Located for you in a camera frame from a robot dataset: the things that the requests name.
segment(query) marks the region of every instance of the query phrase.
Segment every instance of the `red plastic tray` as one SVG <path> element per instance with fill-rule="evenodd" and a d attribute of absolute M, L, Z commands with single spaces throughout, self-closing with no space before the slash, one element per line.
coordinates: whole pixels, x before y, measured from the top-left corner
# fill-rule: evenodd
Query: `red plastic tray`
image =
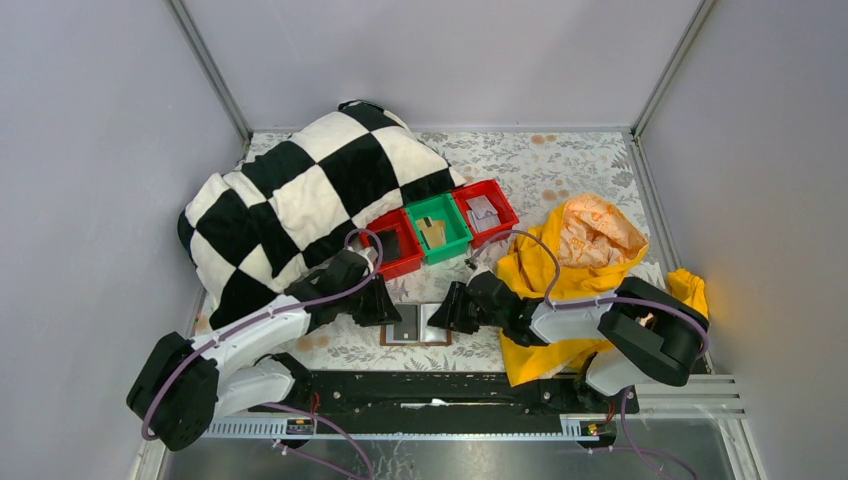
<path fill-rule="evenodd" d="M 394 230 L 397 232 L 400 244 L 400 258 L 392 262 L 384 263 L 380 267 L 380 273 L 386 280 L 406 275 L 421 268 L 421 259 L 424 258 L 424 250 L 418 244 L 418 236 L 412 230 L 412 223 L 403 208 L 392 210 L 382 217 L 374 220 L 368 225 L 368 230 L 374 233 Z M 366 247 L 371 246 L 370 237 L 364 233 L 359 234 L 359 240 Z"/>
<path fill-rule="evenodd" d="M 510 230 L 518 224 L 518 215 L 515 214 L 515 210 L 512 209 L 512 206 L 506 200 L 506 196 L 501 191 L 498 182 L 494 180 L 483 180 L 482 182 L 457 188 L 451 192 L 451 195 L 453 195 L 456 206 L 459 207 L 459 213 L 462 214 L 462 218 L 468 224 L 468 229 L 471 230 L 471 234 L 473 235 L 471 239 L 472 248 L 480 248 L 483 242 L 492 235 L 503 232 L 504 230 Z M 481 195 L 485 195 L 492 203 L 492 206 L 495 207 L 495 210 L 498 211 L 498 220 L 500 220 L 501 224 L 495 228 L 477 232 L 468 220 L 468 199 Z"/>

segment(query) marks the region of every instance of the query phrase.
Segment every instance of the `white square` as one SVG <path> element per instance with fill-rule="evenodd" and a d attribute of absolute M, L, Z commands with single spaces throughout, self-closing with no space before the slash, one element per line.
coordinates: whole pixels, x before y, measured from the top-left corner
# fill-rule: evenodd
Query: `white square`
<path fill-rule="evenodd" d="M 189 247 L 191 258 L 197 264 L 197 276 L 200 277 L 200 283 L 213 297 L 220 300 L 227 281 L 236 271 L 235 265 L 226 261 L 200 232 L 194 232 L 191 236 Z"/>
<path fill-rule="evenodd" d="M 283 293 L 286 287 L 299 279 L 307 270 L 308 268 L 306 268 L 306 261 L 303 259 L 303 254 L 298 253 L 294 258 L 289 260 L 289 263 L 283 267 L 279 275 L 271 279 L 268 287 L 277 293 Z"/>
<path fill-rule="evenodd" d="M 301 251 L 350 219 L 330 179 L 317 165 L 274 190 L 268 203 Z"/>
<path fill-rule="evenodd" d="M 263 285 L 271 284 L 271 262 L 262 245 L 257 245 L 239 264 L 239 270 Z"/>
<path fill-rule="evenodd" d="M 222 193 L 229 189 L 230 187 L 224 182 L 221 175 L 216 173 L 209 177 L 209 180 L 206 180 L 206 183 L 203 184 L 203 187 L 195 195 L 194 200 L 186 206 L 186 220 L 188 220 L 188 223 L 196 228 L 200 217 L 209 210 L 209 207 L 218 201 Z"/>
<path fill-rule="evenodd" d="M 224 175 L 224 181 L 235 190 L 248 208 L 265 201 L 265 195 L 262 195 L 256 185 L 241 172 L 230 172 Z"/>
<path fill-rule="evenodd" d="M 331 153 L 368 133 L 368 129 L 341 112 L 315 120 L 290 140 L 319 162 Z"/>
<path fill-rule="evenodd" d="M 386 151 L 392 168 L 395 169 L 399 186 L 412 183 L 447 167 L 444 158 L 415 138 L 410 138 L 412 134 L 400 127 L 381 128 L 372 132 L 371 135 L 374 135 Z"/>
<path fill-rule="evenodd" d="M 353 224 L 356 225 L 357 228 L 365 228 L 369 223 L 377 220 L 389 211 L 402 206 L 403 197 L 401 197 L 400 189 L 396 188 L 354 215 Z"/>

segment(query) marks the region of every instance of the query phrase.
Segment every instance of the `plastic bin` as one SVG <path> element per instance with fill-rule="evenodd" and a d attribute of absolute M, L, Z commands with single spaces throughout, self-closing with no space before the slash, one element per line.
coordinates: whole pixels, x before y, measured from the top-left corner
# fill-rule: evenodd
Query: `plastic bin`
<path fill-rule="evenodd" d="M 465 220 L 468 230 L 473 235 L 473 239 L 471 240 L 472 248 L 480 248 L 480 246 L 483 245 L 483 242 L 492 235 L 505 230 L 510 230 L 518 224 L 518 215 L 515 214 L 515 210 L 512 209 L 512 206 L 506 200 L 506 196 L 503 194 L 498 182 L 494 180 L 483 180 L 482 182 L 457 188 L 451 192 L 451 195 L 453 195 L 456 206 L 459 209 L 459 213 L 462 215 L 462 219 Z M 475 232 L 474 227 L 466 214 L 469 210 L 468 199 L 483 195 L 489 199 L 489 202 L 491 202 L 492 206 L 495 207 L 495 210 L 498 211 L 498 220 L 500 220 L 501 224 L 495 228 L 490 228 L 489 230 Z"/>
<path fill-rule="evenodd" d="M 407 205 L 406 213 L 412 223 L 412 229 L 418 236 L 418 243 L 424 250 L 424 257 L 430 265 L 442 262 L 457 255 L 462 255 L 468 250 L 468 242 L 471 241 L 471 230 L 463 220 L 459 209 L 456 208 L 453 196 L 450 193 L 428 198 L 412 205 Z M 445 244 L 441 247 L 431 249 L 424 241 L 424 235 L 418 230 L 415 222 L 424 217 L 433 220 L 444 220 L 445 222 Z"/>
<path fill-rule="evenodd" d="M 383 263 L 380 273 L 386 280 L 412 273 L 421 268 L 421 259 L 424 258 L 424 250 L 418 243 L 418 237 L 412 230 L 409 217 L 402 208 L 392 210 L 382 217 L 374 220 L 368 225 L 368 230 L 374 233 L 394 230 L 398 236 L 400 246 L 400 258 Z M 364 233 L 359 234 L 359 239 L 366 247 L 371 246 L 371 237 Z"/>

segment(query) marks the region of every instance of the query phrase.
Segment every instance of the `white wall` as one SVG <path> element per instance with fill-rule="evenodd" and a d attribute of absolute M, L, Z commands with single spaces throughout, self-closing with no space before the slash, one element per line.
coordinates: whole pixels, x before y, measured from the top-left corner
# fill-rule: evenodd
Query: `white wall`
<path fill-rule="evenodd" d="M 339 101 L 417 128 L 631 125 L 699 0 L 188 0 L 255 130 Z"/>
<path fill-rule="evenodd" d="M 843 479 L 848 3 L 720 2 L 644 135 L 772 479 Z"/>
<path fill-rule="evenodd" d="M 162 1 L 3 2 L 0 45 L 0 478 L 126 478 L 200 288 L 177 214 L 240 142 Z"/>

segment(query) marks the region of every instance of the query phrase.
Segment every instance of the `yellow bag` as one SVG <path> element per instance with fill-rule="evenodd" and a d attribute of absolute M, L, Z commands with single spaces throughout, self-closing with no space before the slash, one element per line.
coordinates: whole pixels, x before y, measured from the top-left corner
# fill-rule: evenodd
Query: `yellow bag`
<path fill-rule="evenodd" d="M 528 230 L 559 258 L 562 271 L 551 292 L 554 300 L 596 295 L 621 284 L 648 251 L 648 239 L 603 198 L 584 193 L 551 212 L 544 225 Z M 556 273 L 545 250 L 519 236 L 498 261 L 498 278 L 520 297 L 544 296 Z M 522 347 L 501 334 L 504 365 L 511 385 L 579 368 L 594 352 L 612 347 L 606 340 L 563 340 L 546 347 Z"/>

